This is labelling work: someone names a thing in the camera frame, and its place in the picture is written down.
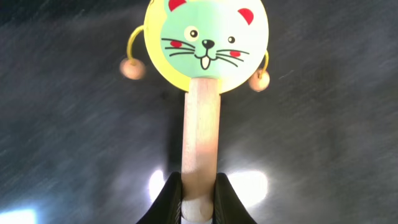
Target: cartoon animal face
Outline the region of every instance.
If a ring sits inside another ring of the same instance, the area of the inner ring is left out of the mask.
[[[162,52],[174,69],[190,78],[236,78],[253,73],[266,42],[251,9],[223,1],[165,0]]]

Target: toy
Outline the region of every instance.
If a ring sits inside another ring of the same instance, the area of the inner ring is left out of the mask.
[[[249,79],[253,90],[269,84],[268,23],[260,0],[152,0],[144,25],[131,35],[125,76],[139,79],[142,62],[132,43],[144,31],[156,69],[186,91],[182,156],[182,215],[203,222],[213,214],[220,94]],[[264,68],[258,69],[266,56]]]

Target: wooden handle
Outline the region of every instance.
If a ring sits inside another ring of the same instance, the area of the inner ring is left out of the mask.
[[[190,222],[206,222],[213,216],[220,101],[217,79],[191,80],[185,94],[181,207]]]

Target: whisker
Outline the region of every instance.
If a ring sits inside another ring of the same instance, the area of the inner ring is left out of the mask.
[[[241,62],[244,62],[244,60],[242,60],[242,59],[240,59],[240,58],[237,58],[237,57],[234,57],[234,56],[225,55],[225,54],[216,54],[216,55],[225,56],[225,57],[230,57],[230,58],[233,58],[233,59],[236,59],[236,60],[240,60]]]
[[[236,51],[236,52],[241,52],[241,53],[244,53],[244,54],[249,54],[248,52],[244,52],[242,50],[230,50],[230,49],[217,50],[217,52],[225,52],[225,51]]]
[[[180,43],[186,44],[186,45],[188,45],[188,46],[190,46],[190,47],[192,47],[192,48],[195,48],[195,46],[194,46],[194,45],[192,45],[192,44],[188,44],[188,43],[186,43],[186,42],[184,42],[184,41],[181,41],[181,40],[175,40],[175,39],[170,39],[170,38],[162,38],[162,40],[168,40],[168,41],[177,41],[177,42],[180,42]]]
[[[181,55],[181,54],[194,54],[194,52],[179,52],[179,53],[174,53],[174,54],[170,54],[170,57],[176,56],[176,55]]]
[[[188,48],[184,48],[184,47],[165,47],[166,50],[170,50],[170,49],[175,49],[175,50],[192,50],[195,51],[193,49],[188,49]]]
[[[228,59],[225,59],[225,58],[222,58],[222,57],[217,57],[217,59],[221,59],[221,60],[224,60],[224,61],[226,61],[226,62],[229,62],[229,63],[235,65],[236,67],[238,66],[238,65],[236,65],[235,63],[233,63],[232,61],[230,61],[230,60],[228,60]]]

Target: yellow string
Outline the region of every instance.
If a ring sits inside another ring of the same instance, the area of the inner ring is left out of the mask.
[[[136,39],[137,35],[144,30],[144,25],[137,27],[135,31],[130,35],[129,42],[127,43],[127,57],[134,64],[134,58],[132,57],[132,43]]]
[[[268,50],[266,51],[266,62],[264,64],[264,68],[262,68],[261,74],[259,76],[259,79],[262,79],[262,76],[267,72],[267,67],[268,67],[268,63],[269,63],[269,54],[268,54]]]

